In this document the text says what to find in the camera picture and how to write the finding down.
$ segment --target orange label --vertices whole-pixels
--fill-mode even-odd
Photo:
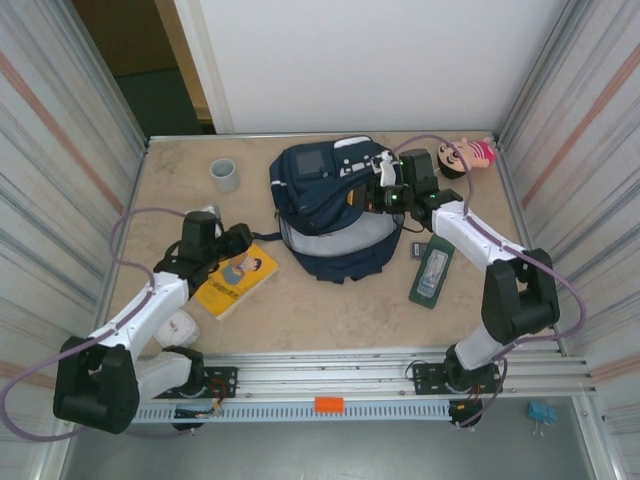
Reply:
[[[313,409],[316,413],[344,413],[344,398],[316,397]]]

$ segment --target corrugated metal wall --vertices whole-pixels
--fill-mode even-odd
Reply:
[[[110,269],[108,236],[145,151],[65,2],[0,2],[0,382],[86,335]],[[9,412],[51,433],[55,367]],[[0,478],[33,474],[37,444],[0,428]]]
[[[501,133],[531,242],[582,293],[585,355],[626,471],[640,478],[640,2],[577,2]],[[561,327],[577,306],[560,290]]]

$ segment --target gray cup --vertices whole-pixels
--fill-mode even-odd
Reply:
[[[211,176],[222,193],[233,192],[240,186],[236,164],[230,158],[219,158],[211,164]]]

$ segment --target navy backpack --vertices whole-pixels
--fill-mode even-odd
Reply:
[[[374,162],[385,151],[367,136],[284,150],[269,169],[280,232],[254,237],[282,239],[318,280],[343,283],[347,277],[380,273],[402,229],[392,215],[365,212],[351,203],[357,187],[378,178]],[[395,158],[392,165],[399,179]]]

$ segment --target yellow book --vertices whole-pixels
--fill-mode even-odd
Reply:
[[[257,245],[245,253],[220,262],[218,269],[198,289],[195,297],[213,316],[220,319],[238,305],[250,290],[278,269],[278,262]]]

